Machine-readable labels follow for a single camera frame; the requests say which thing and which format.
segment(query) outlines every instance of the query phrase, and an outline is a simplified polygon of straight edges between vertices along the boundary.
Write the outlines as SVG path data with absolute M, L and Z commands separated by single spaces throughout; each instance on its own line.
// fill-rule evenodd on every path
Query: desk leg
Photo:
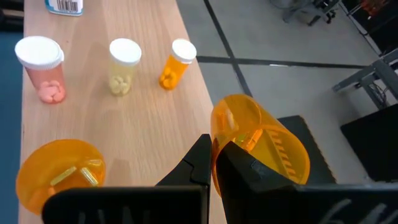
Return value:
M 394 98 L 398 100 L 398 75 L 386 62 L 383 62 L 382 60 L 378 60 L 373 64 L 378 77 L 380 77 L 384 82 Z
M 361 5 L 358 4 L 357 6 L 355 6 L 352 10 L 350 10 L 350 11 L 348 12 L 347 16 L 350 16 L 350 15 L 354 14 L 356 11 L 358 11 L 358 10 L 360 10 L 360 9 L 361 9 Z
M 343 81 L 339 82 L 335 85 L 332 89 L 334 92 L 338 92 L 343 88 L 346 88 L 350 85 L 360 82 L 364 77 L 368 76 L 369 74 L 374 73 L 374 69 L 372 65 L 356 72 L 354 75 L 344 79 Z

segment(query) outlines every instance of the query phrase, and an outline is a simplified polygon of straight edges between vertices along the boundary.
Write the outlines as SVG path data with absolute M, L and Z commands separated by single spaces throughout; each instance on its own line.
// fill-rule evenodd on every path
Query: translucent orange plastic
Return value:
M 230 141 L 297 184 L 306 184 L 310 159 L 303 144 L 253 98 L 230 95 L 211 114 L 213 180 L 218 193 L 216 160 Z
M 21 204 L 39 215 L 53 194 L 74 187 L 102 186 L 105 163 L 98 150 L 76 139 L 56 140 L 38 150 L 23 163 L 16 181 Z
M 182 63 L 170 55 L 166 62 L 163 73 L 159 78 L 159 84 L 166 90 L 174 89 L 180 82 L 182 75 L 189 64 Z

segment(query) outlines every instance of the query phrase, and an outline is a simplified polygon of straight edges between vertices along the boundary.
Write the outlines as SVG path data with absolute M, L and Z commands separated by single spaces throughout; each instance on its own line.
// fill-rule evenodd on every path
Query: wooden tabletop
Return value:
M 49 141 L 81 139 L 104 155 L 107 186 L 152 186 L 210 132 L 213 105 L 196 61 L 175 90 L 158 84 L 172 41 L 188 38 L 175 0 L 84 1 L 80 17 L 51 14 L 43 0 L 25 0 L 24 29 L 25 36 L 52 38 L 65 52 L 67 98 L 41 103 L 24 73 L 21 162 Z M 142 49 L 132 91 L 121 98 L 106 84 L 109 43 L 118 37 Z M 41 223 L 19 209 L 19 223 Z M 225 222 L 212 187 L 210 223 Z

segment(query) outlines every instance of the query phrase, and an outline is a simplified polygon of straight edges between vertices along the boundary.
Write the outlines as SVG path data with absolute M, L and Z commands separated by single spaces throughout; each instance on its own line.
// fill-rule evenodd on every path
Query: pill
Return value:
M 80 172 L 83 174 L 83 176 L 86 178 L 86 180 L 92 185 L 92 186 L 97 186 L 98 181 L 95 179 L 93 174 L 87 169 L 87 167 L 81 168 Z
M 52 85 L 52 86 L 60 86 L 60 83 L 58 81 L 56 81 L 56 80 L 51 80 L 50 81 L 50 85 Z
M 166 76 L 165 75 L 161 75 L 160 76 L 160 78 L 159 78 L 159 82 L 160 83 L 163 83 L 163 81 L 166 79 Z
M 93 166 L 101 166 L 103 162 L 100 159 L 92 159 L 88 161 L 88 164 Z
M 122 90 L 123 95 L 126 94 L 129 91 L 129 89 L 130 88 L 128 86 L 123 88 L 123 90 Z
M 62 99 L 65 97 L 64 93 L 57 93 L 53 96 L 53 99 L 55 102 L 62 101 Z
M 116 79 L 119 83 L 122 83 L 122 82 L 123 82 L 123 78 L 122 78 L 122 77 L 117 76 L 117 77 L 115 77 L 115 79 Z
M 173 80 L 177 78 L 175 72 L 170 72 L 170 78 Z
M 120 87 L 121 89 L 124 89 L 125 87 L 127 87 L 127 83 L 125 82 L 120 83 Z
M 120 88 L 118 86 L 115 86 L 114 88 L 111 88 L 112 93 L 118 94 L 120 93 Z
M 162 81 L 162 86 L 164 88 L 169 88 L 170 87 L 170 81 L 168 79 L 165 79 Z
M 116 88 L 119 85 L 119 83 L 117 80 L 111 79 L 111 81 L 109 82 L 109 85 L 111 88 Z
M 39 95 L 39 97 L 44 103 L 51 103 L 52 102 L 52 96 Z
M 56 87 L 56 86 L 50 86 L 50 87 L 47 87 L 47 88 L 45 89 L 45 91 L 46 91 L 47 94 L 49 94 L 50 96 L 54 96 L 55 94 L 57 94 L 57 93 L 60 92 L 60 89 L 59 89 L 58 87 Z
M 50 83 L 47 82 L 47 81 L 44 81 L 44 82 L 42 82 L 42 83 L 40 84 L 40 88 L 45 88 L 45 87 L 48 87 L 48 86 L 50 86 Z
M 60 175 L 56 176 L 54 179 L 50 181 L 51 186 L 57 185 L 59 182 L 63 181 L 65 178 L 69 177 L 72 173 L 74 173 L 77 170 L 76 167 L 71 167 L 64 172 L 62 172 Z
M 175 87 L 177 85 L 177 79 L 176 78 L 171 78 L 170 80 L 170 87 Z

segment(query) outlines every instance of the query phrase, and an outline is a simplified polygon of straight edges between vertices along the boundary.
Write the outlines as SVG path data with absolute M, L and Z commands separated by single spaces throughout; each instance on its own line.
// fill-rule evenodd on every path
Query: pill bottle cap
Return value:
M 109 52 L 113 60 L 125 66 L 138 64 L 141 59 L 141 48 L 130 39 L 118 38 L 109 45 Z
M 35 150 L 21 165 L 16 180 L 20 203 L 40 215 L 54 194 L 76 187 L 101 187 L 105 161 L 90 143 L 60 139 Z
M 176 39 L 172 44 L 172 53 L 175 59 L 182 63 L 192 63 L 197 56 L 195 46 L 185 39 Z
M 20 63 L 34 70 L 50 70 L 63 61 L 63 51 L 56 41 L 42 36 L 25 37 L 18 41 L 15 53 Z

